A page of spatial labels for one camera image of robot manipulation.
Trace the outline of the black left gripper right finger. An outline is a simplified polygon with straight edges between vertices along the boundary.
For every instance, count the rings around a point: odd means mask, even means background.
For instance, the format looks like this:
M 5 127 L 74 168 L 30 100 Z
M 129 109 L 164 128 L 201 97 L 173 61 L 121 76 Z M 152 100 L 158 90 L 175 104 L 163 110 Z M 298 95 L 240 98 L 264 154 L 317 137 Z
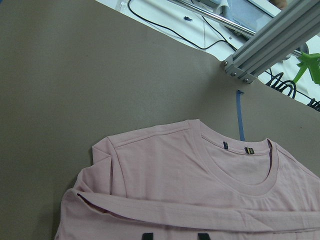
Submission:
M 210 236 L 208 233 L 200 232 L 197 234 L 198 240 L 210 240 Z

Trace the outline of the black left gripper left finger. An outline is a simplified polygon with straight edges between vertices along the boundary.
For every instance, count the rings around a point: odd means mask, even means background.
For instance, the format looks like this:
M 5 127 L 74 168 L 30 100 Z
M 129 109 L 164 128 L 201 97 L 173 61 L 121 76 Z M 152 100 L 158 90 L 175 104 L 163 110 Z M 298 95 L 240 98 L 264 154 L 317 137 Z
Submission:
M 146 232 L 142 234 L 141 240 L 153 240 L 154 233 L 153 232 Z

